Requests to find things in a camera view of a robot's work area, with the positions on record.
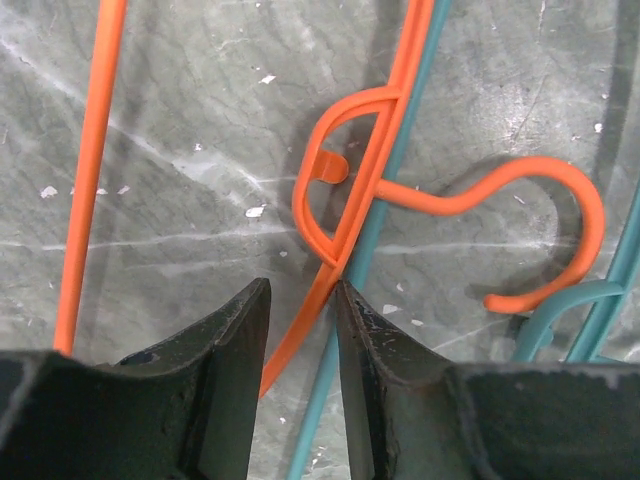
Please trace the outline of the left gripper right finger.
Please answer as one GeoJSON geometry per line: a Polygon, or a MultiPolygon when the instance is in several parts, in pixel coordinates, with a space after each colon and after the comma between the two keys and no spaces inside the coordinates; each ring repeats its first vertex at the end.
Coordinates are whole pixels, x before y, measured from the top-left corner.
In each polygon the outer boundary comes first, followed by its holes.
{"type": "Polygon", "coordinates": [[[355,479],[635,479],[633,364],[455,363],[335,290],[355,479]]]}

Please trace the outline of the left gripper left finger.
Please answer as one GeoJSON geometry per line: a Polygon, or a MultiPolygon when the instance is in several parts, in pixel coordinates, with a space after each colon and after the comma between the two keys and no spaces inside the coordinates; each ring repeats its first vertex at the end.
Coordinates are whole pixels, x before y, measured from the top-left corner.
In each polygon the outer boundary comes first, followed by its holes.
{"type": "Polygon", "coordinates": [[[1,354],[5,479],[243,479],[269,329],[271,287],[116,364],[52,350],[1,354]]]}

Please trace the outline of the orange plastic hanger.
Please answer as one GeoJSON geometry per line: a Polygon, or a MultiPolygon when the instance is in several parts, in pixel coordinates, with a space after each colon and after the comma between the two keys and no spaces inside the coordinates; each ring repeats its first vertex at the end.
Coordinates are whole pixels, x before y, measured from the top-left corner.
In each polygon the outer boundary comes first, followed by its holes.
{"type": "MultiPolygon", "coordinates": [[[[312,130],[293,189],[292,213],[300,235],[320,258],[321,266],[298,314],[264,367],[263,390],[272,386],[303,344],[339,277],[352,264],[353,249],[374,242],[365,223],[384,202],[430,215],[452,216],[476,207],[510,182],[527,176],[553,179],[572,192],[582,214],[582,235],[573,259],[555,280],[534,291],[516,296],[488,295],[484,304],[492,312],[514,314],[536,308],[555,292],[581,281],[598,256],[605,233],[601,198],[582,171],[562,160],[547,156],[514,159],[452,197],[434,196],[392,180],[392,162],[410,132],[410,109],[420,97],[418,85],[436,46],[446,7],[443,1],[410,2],[388,82],[336,102],[312,130]],[[350,172],[347,160],[325,150],[323,142],[344,123],[368,114],[376,118],[369,143],[336,231],[326,234],[312,214],[309,187],[315,181],[338,184],[350,172]]],[[[99,9],[53,342],[63,354],[71,353],[75,339],[126,8],[123,1],[104,1],[99,9]]]]}

